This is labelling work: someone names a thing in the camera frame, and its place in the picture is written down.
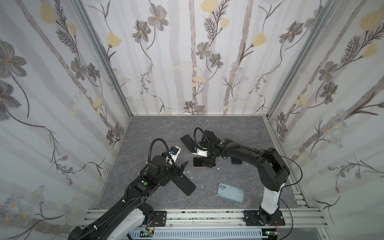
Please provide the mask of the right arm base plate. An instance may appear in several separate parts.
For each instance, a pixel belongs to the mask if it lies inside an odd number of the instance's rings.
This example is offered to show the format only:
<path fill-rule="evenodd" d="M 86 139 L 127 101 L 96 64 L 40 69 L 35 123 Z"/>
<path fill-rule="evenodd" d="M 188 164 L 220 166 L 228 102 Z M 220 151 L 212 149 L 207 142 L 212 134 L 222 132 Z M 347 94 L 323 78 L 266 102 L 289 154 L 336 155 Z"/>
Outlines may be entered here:
<path fill-rule="evenodd" d="M 248 227 L 250 226 L 285 226 L 286 222 L 282 215 L 281 211 L 276 211 L 274 214 L 270 215 L 264 210 L 261 212 L 259 210 L 254 211 L 243 211 L 244 218 L 243 221 Z"/>

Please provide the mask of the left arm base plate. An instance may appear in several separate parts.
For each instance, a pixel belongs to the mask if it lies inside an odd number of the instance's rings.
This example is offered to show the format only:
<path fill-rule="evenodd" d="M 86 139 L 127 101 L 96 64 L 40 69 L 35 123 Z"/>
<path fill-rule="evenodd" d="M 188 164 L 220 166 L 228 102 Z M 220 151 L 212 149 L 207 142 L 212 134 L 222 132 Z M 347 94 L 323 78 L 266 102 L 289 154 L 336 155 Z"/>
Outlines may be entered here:
<path fill-rule="evenodd" d="M 143 223 L 146 227 L 165 227 L 167 221 L 167 211 L 154 211 L 149 213 Z"/>

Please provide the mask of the pink phone case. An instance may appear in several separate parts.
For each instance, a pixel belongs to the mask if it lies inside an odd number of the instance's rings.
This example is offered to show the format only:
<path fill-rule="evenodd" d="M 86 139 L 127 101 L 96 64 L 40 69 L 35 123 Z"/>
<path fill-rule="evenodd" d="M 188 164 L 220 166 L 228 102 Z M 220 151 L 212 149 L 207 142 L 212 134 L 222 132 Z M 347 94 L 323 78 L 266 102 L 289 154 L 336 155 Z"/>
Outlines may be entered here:
<path fill-rule="evenodd" d="M 193 166 L 195 168 L 212 168 L 212 164 L 208 163 L 204 157 L 194 158 Z"/>

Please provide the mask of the black phone blue edge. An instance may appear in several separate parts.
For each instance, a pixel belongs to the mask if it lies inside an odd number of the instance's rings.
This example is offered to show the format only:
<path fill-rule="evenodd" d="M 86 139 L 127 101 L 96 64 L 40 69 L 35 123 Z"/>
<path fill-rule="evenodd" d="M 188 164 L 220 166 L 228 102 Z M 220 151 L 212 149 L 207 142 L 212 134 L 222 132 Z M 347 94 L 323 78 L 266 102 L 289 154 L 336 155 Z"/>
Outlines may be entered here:
<path fill-rule="evenodd" d="M 200 158 L 194 158 L 193 159 L 193 166 L 195 168 L 206 168 L 207 164 L 205 162 L 205 158 L 200 157 Z"/>

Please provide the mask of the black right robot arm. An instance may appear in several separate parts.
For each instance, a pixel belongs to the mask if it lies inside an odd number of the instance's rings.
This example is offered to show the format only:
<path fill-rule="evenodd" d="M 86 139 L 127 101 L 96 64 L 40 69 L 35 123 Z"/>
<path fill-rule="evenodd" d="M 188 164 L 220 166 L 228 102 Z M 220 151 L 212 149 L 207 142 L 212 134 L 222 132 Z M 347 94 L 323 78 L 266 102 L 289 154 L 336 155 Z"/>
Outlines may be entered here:
<path fill-rule="evenodd" d="M 268 226 L 278 220 L 281 191 L 288 186 L 286 182 L 291 174 L 285 160 L 291 161 L 290 158 L 280 155 L 274 148 L 260 150 L 229 139 L 220 140 L 212 131 L 199 127 L 194 129 L 193 139 L 193 148 L 206 168 L 212 168 L 217 158 L 237 159 L 256 167 L 264 192 L 255 223 Z"/>

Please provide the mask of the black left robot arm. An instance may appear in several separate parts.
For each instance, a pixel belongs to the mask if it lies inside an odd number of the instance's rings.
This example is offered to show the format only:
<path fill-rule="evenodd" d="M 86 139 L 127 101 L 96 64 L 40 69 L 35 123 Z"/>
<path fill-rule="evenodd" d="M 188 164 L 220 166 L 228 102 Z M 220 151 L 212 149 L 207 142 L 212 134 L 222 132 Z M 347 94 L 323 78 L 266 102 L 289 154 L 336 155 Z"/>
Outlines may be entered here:
<path fill-rule="evenodd" d="M 141 225 L 155 223 L 154 210 L 146 200 L 160 187 L 173 182 L 186 196 L 196 185 L 184 175 L 187 163 L 176 165 L 178 146 L 166 147 L 161 155 L 148 156 L 139 175 L 126 187 L 124 195 L 105 214 L 87 225 L 76 227 L 70 240 L 121 240 Z"/>

